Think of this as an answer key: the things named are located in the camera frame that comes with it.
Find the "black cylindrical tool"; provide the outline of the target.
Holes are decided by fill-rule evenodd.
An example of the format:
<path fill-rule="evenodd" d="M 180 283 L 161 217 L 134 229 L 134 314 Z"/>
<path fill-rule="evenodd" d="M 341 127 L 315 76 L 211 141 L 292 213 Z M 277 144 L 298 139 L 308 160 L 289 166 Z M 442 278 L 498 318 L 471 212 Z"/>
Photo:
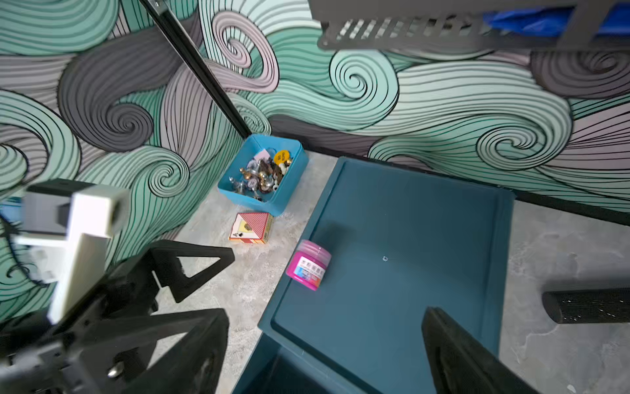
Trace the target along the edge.
<path fill-rule="evenodd" d="M 544 292 L 541 301 L 557 324 L 629 323 L 629 289 Z"/>

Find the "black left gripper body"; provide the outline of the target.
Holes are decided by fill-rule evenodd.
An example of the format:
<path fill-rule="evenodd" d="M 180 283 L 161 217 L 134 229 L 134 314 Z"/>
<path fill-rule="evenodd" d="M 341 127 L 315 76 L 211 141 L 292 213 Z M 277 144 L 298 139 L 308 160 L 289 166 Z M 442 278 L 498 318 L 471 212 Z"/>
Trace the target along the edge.
<path fill-rule="evenodd" d="M 3 393 L 120 393 L 149 367 L 156 340 L 143 343 L 133 319 L 158 309 L 147 269 L 110 274 L 58 324 L 44 311 L 1 325 Z"/>

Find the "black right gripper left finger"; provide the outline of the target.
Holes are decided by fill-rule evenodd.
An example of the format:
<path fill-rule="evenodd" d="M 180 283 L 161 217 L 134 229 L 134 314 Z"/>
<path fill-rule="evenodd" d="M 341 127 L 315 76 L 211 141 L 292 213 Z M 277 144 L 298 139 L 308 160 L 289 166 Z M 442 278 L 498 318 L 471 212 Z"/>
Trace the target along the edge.
<path fill-rule="evenodd" d="M 215 393 L 226 355 L 229 318 L 223 309 L 167 315 L 174 333 L 185 332 L 124 393 Z"/>

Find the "blue snack bag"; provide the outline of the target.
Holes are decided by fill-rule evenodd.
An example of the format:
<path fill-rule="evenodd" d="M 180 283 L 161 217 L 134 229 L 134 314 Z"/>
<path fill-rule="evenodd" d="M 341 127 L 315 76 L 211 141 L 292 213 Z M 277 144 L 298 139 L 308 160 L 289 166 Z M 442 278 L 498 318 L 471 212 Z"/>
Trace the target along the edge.
<path fill-rule="evenodd" d="M 483 15 L 493 29 L 536 37 L 559 37 L 569 24 L 573 8 L 533 8 L 491 11 Z M 618 3 L 600 25 L 597 36 L 629 36 L 629 3 Z"/>

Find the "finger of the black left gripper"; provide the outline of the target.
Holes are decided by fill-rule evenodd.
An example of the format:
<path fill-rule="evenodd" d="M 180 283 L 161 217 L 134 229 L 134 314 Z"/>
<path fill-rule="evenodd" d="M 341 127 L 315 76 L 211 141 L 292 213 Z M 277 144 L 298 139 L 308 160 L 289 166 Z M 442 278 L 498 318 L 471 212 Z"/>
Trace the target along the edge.
<path fill-rule="evenodd" d="M 161 287 L 181 303 L 236 260 L 230 247 L 156 241 L 149 246 L 153 271 Z"/>

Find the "teal drawer cabinet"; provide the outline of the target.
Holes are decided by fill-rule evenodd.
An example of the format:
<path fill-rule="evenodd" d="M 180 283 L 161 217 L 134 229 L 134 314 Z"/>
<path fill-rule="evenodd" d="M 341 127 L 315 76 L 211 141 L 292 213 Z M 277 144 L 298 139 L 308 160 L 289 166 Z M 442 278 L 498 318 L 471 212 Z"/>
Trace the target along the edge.
<path fill-rule="evenodd" d="M 303 239 L 331 254 L 318 290 L 283 276 L 238 393 L 432 393 L 422 321 L 448 313 L 492 353 L 515 195 L 342 158 Z"/>

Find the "red playing card box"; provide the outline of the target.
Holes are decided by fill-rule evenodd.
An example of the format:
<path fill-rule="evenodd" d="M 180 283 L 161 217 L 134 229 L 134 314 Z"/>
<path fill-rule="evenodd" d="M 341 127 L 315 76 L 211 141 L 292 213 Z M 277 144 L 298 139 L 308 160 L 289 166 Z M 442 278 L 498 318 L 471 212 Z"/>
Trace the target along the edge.
<path fill-rule="evenodd" d="M 264 212 L 238 213 L 232 225 L 229 240 L 244 244 L 267 244 L 273 216 Z"/>

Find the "black wall shelf basket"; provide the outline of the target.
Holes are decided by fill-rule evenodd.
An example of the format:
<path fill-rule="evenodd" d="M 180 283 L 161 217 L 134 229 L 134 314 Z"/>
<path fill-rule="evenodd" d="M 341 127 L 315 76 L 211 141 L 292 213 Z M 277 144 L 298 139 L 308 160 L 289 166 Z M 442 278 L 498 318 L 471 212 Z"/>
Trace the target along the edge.
<path fill-rule="evenodd" d="M 311 1 L 323 34 L 322 49 L 421 49 L 466 52 L 482 49 L 618 51 L 629 38 L 602 36 L 600 24 L 615 1 Z M 567 28 L 557 37 L 523 36 L 491 28 L 491 11 L 569 8 Z"/>

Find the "black corner frame post left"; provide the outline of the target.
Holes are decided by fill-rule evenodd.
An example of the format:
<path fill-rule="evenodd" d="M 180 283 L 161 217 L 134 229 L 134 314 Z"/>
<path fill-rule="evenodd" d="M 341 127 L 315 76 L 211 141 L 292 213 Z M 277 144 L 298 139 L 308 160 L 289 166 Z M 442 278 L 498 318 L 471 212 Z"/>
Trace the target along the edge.
<path fill-rule="evenodd" d="M 184 29 L 180 21 L 170 11 L 165 1 L 140 0 L 140 4 L 154 20 L 169 44 L 177 52 L 188 69 L 195 75 L 199 83 L 211 96 L 221 112 L 226 116 L 231 126 L 243 140 L 252 135 L 236 107 L 228 98 L 227 93 L 221 87 L 211 70 L 203 60 L 196 44 Z"/>

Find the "magenta paint can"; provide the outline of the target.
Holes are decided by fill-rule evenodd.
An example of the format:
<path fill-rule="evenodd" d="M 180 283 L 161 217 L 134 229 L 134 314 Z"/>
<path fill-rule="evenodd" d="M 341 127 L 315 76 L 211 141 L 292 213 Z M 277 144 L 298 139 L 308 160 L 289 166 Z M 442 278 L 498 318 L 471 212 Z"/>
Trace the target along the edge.
<path fill-rule="evenodd" d="M 318 290 L 331 262 L 331 254 L 314 242 L 301 240 L 292 255 L 285 274 L 308 287 Z"/>

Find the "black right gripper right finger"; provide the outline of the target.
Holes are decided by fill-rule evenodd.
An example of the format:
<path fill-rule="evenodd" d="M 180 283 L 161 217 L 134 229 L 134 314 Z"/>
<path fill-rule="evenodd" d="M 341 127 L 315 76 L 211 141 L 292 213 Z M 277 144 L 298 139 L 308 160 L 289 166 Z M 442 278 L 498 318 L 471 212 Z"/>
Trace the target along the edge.
<path fill-rule="evenodd" d="M 438 393 L 535 393 L 440 308 L 428 307 L 423 341 Z"/>

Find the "blue plastic box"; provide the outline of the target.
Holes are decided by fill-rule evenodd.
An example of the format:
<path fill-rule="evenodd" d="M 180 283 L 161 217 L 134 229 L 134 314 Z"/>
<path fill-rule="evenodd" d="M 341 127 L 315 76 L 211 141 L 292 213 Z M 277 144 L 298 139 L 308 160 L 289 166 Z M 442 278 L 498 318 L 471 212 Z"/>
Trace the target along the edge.
<path fill-rule="evenodd" d="M 308 164 L 296 140 L 250 136 L 218 182 L 233 203 L 277 217 L 287 207 Z"/>

